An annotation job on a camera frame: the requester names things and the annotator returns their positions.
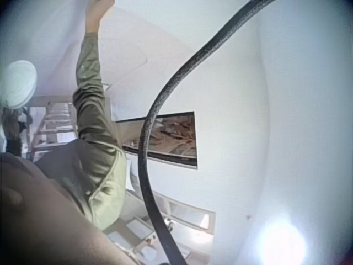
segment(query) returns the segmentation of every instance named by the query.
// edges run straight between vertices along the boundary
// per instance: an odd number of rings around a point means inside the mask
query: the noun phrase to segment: olive green jacket
[[[103,230],[119,217],[125,196],[126,156],[105,115],[98,36],[85,35],[77,63],[78,140],[57,147],[36,165],[63,186],[81,212]]]

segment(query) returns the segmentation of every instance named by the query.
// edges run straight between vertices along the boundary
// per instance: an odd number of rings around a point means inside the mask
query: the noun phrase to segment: window
[[[116,123],[122,148],[137,154],[145,118]],[[148,157],[181,165],[197,167],[194,112],[157,116],[149,140]]]

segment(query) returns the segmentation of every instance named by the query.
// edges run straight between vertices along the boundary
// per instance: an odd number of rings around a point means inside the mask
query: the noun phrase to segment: black cable
[[[156,205],[156,201],[154,200],[151,185],[148,179],[147,151],[153,123],[162,105],[176,86],[200,63],[205,61],[212,53],[221,47],[242,25],[245,24],[245,22],[273,1],[274,0],[250,0],[250,2],[242,7],[227,22],[227,24],[201,50],[190,58],[169,80],[157,96],[156,100],[153,102],[142,127],[138,148],[138,175],[140,179],[141,192],[148,215],[171,265],[186,264],[186,261],[181,255],[172,235],[164,223],[161,213]]]

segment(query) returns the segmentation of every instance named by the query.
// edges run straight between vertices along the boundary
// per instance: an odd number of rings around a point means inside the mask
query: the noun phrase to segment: skin
[[[112,0],[94,0],[86,32],[97,33]],[[2,157],[0,264],[134,264],[31,162]]]

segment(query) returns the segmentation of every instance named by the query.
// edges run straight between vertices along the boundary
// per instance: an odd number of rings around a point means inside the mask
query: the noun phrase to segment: hand
[[[86,11],[86,32],[97,33],[100,20],[114,5],[115,0],[92,0]]]

